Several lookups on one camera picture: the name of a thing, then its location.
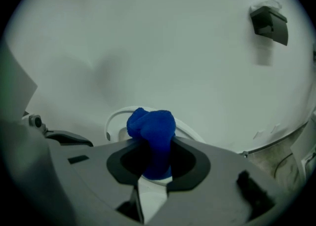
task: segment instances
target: blue microfiber cloth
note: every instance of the blue microfiber cloth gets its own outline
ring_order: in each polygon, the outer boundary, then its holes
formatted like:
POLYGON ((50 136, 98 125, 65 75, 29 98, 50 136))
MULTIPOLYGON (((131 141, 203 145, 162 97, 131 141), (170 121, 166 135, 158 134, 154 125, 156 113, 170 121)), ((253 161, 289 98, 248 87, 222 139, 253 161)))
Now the blue microfiber cloth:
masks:
POLYGON ((138 108, 127 120, 127 132, 135 139, 146 139, 151 149, 149 165, 143 175, 149 180, 171 176, 170 143, 176 122, 170 111, 148 112, 138 108))

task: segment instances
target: black cable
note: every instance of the black cable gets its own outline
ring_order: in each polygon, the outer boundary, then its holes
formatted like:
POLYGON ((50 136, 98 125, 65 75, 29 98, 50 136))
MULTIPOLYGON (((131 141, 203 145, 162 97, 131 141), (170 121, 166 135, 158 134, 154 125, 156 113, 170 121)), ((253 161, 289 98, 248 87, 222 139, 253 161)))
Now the black cable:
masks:
POLYGON ((292 155, 293 155, 293 153, 291 153, 290 155, 286 156, 284 159, 282 159, 282 160, 280 161, 279 164, 277 164, 276 169, 275 169, 275 173, 273 174, 273 177, 274 177, 274 178, 276 178, 277 169, 278 169, 278 167, 281 165, 281 163, 282 163, 283 161, 285 161, 288 157, 292 156, 292 155))

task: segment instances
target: blue towel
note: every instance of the blue towel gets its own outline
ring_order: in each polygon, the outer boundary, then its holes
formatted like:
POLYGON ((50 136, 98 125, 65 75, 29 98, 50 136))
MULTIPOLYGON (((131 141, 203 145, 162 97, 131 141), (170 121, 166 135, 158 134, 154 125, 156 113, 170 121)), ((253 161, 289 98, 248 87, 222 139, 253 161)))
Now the blue towel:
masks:
POLYGON ((170 111, 148 112, 138 108, 127 120, 127 132, 135 139, 146 139, 151 159, 143 175, 149 180, 162 180, 171 176, 170 143, 175 135, 176 122, 170 111))

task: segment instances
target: white toilet rim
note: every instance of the white toilet rim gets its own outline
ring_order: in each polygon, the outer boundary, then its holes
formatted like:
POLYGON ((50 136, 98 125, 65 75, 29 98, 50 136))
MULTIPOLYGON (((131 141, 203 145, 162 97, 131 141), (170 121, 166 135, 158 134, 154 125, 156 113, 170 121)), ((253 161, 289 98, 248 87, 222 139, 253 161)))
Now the white toilet rim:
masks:
MULTIPOLYGON (((108 132, 109 124, 115 116, 122 114, 122 113, 133 113, 138 108, 143 108, 146 111, 156 111, 156 109, 148 108, 148 107, 130 106, 130 107, 121 108, 121 109, 113 112, 105 124, 105 137, 108 138, 107 134, 110 134, 108 132)), ((177 129, 179 129, 183 133, 187 134, 189 137, 193 138, 195 141, 205 143, 204 139, 198 133, 196 133, 192 128, 190 128, 188 125, 186 125, 184 122, 178 120, 177 118, 174 118, 174 119, 176 121, 176 128, 177 129)))

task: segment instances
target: gray floor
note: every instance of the gray floor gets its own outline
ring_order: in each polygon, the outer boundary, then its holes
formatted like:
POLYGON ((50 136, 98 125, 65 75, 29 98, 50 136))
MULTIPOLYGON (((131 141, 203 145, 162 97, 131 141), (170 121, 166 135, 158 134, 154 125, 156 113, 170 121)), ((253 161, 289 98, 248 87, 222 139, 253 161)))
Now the gray floor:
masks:
MULTIPOLYGON (((290 147, 300 136, 304 127, 271 147, 249 154, 249 161, 274 178, 277 165, 292 153, 290 147)), ((287 193, 297 191, 302 186, 293 155, 284 160, 277 168, 276 181, 287 193)))

